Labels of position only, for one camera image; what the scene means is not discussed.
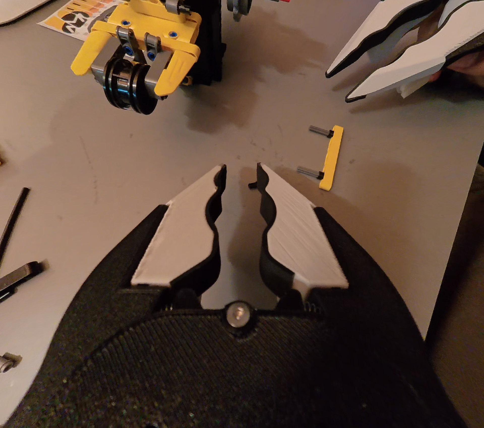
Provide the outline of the person's right hand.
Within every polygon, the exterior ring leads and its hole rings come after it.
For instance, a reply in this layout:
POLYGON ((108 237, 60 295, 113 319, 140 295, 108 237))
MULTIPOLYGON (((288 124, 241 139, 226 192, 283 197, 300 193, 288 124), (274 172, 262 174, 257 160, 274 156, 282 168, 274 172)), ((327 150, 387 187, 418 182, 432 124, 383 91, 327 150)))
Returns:
POLYGON ((462 74, 469 83, 483 89, 483 49, 467 54, 446 68, 437 71, 429 78, 428 82, 437 81, 443 72, 456 72, 462 74))

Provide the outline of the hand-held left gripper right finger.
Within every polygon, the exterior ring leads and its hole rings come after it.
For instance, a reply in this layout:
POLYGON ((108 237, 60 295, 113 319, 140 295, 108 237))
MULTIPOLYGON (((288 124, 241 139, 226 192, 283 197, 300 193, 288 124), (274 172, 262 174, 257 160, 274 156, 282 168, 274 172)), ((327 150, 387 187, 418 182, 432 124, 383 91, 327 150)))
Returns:
POLYGON ((313 289, 348 288, 315 205, 268 166, 257 164, 262 236, 260 273, 279 298, 290 290, 306 300, 313 289))

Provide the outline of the long black toy beam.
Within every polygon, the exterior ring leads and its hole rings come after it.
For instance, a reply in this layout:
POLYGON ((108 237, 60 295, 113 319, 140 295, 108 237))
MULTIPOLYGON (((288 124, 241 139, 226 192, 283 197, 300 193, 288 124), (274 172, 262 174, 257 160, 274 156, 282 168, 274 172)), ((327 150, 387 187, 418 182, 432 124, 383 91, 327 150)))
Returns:
POLYGON ((45 262, 29 262, 1 278, 1 302, 17 291, 22 283, 45 271, 45 262))

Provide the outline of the small grey toy connector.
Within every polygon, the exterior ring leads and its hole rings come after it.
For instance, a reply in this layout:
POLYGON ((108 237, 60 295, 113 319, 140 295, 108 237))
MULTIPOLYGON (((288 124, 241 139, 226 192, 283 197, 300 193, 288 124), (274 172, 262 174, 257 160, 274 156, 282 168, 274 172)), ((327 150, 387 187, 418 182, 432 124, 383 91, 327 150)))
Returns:
POLYGON ((17 367, 21 361, 22 357, 20 355, 5 352, 0 357, 0 372, 8 372, 9 370, 17 367))

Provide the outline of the yellow black toy machine model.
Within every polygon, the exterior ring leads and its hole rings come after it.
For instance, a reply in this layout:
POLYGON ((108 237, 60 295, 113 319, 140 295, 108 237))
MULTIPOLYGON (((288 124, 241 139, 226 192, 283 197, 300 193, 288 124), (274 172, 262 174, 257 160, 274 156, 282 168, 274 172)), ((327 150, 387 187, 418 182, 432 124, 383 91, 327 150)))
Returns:
MULTIPOLYGON (((120 1, 71 64, 76 75, 92 73, 113 106, 148 115, 179 85, 221 80, 221 0, 120 1)), ((227 0, 235 21, 251 4, 227 0)))

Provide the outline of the yellow toy beam with pins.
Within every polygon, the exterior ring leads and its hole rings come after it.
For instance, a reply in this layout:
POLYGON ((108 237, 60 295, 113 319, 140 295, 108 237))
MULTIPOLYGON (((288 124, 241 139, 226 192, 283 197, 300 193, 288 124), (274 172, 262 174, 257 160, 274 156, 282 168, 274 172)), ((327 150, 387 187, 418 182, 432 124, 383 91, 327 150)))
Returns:
POLYGON ((343 130, 344 129, 338 125, 335 125, 331 130, 325 130, 316 126, 309 126, 309 131, 324 135, 330 140, 323 165, 323 170, 315 171, 302 166, 298 166, 297 172, 320 180, 319 189, 330 191, 332 187, 342 141, 343 130))

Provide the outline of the sticker sheet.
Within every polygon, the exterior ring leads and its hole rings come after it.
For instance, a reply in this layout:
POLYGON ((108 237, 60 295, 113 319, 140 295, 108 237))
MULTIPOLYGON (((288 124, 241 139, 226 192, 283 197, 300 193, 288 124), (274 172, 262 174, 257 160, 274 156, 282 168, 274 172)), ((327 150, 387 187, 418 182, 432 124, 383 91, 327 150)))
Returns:
POLYGON ((39 24, 85 41, 96 21, 107 22, 120 0, 70 0, 39 24))

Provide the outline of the thin black rod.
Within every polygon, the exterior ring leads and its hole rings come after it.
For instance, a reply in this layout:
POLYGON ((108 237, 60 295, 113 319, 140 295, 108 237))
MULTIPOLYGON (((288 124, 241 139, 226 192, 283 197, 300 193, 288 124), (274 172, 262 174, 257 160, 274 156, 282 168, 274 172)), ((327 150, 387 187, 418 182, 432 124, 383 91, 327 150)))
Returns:
POLYGON ((3 230, 2 236, 1 236, 1 264, 3 262, 3 257, 5 255, 6 249, 8 247, 12 232, 15 228, 15 224, 17 222, 17 219, 19 218, 23 205, 25 204, 25 201, 30 193, 30 188, 24 187, 21 190, 20 195, 18 196, 15 206, 10 214, 10 217, 7 221, 7 224, 3 230))

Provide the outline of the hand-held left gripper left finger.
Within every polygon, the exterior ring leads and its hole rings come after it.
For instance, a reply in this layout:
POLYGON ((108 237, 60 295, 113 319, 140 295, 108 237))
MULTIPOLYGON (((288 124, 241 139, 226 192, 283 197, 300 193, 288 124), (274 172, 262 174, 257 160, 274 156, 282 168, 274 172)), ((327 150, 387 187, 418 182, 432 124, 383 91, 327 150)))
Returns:
POLYGON ((215 283, 221 268, 215 220, 226 177, 226 165, 217 165, 166 204, 132 286, 189 288, 199 297, 215 283))

